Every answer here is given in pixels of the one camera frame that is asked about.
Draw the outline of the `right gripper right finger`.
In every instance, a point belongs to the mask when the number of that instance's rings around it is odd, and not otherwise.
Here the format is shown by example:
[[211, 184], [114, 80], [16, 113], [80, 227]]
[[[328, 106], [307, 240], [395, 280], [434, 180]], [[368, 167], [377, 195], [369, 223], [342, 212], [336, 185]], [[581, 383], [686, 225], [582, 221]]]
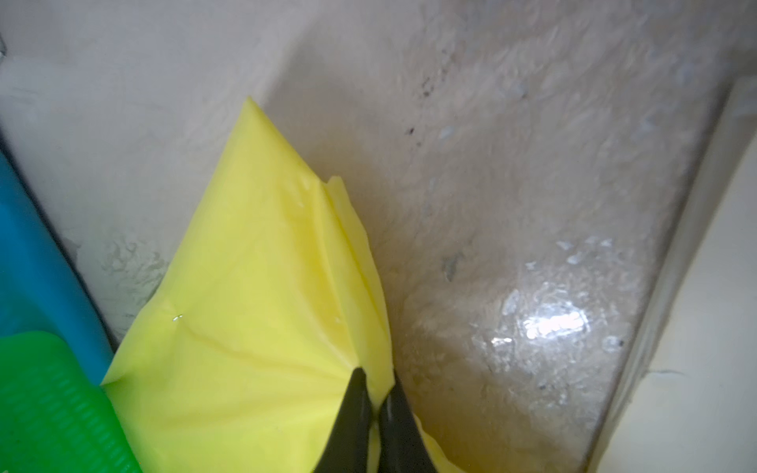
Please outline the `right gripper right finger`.
[[437, 473], [398, 374], [378, 414], [380, 473]]

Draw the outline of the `large yellow raincoat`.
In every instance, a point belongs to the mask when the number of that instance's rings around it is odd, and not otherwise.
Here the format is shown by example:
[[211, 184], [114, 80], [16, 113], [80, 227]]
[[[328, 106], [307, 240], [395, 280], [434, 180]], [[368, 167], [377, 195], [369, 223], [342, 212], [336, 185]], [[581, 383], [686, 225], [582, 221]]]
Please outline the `large yellow raincoat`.
[[104, 390], [146, 472], [313, 472], [356, 368], [378, 472], [396, 371], [366, 232], [343, 181], [246, 101]]

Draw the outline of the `green plastic basket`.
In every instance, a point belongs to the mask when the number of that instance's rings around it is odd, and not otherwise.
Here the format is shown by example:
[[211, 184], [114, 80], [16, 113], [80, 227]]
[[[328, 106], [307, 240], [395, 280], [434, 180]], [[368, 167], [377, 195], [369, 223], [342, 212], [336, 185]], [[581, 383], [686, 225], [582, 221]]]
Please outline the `green plastic basket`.
[[106, 394], [55, 335], [1, 339], [1, 470], [141, 470]]

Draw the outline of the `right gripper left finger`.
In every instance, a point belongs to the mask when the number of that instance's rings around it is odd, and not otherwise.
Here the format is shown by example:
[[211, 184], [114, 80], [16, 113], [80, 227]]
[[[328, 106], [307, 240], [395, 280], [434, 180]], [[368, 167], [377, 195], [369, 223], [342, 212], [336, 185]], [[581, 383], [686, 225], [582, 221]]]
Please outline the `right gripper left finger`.
[[351, 374], [323, 454], [313, 472], [366, 473], [373, 419], [367, 376], [362, 368], [356, 368]]

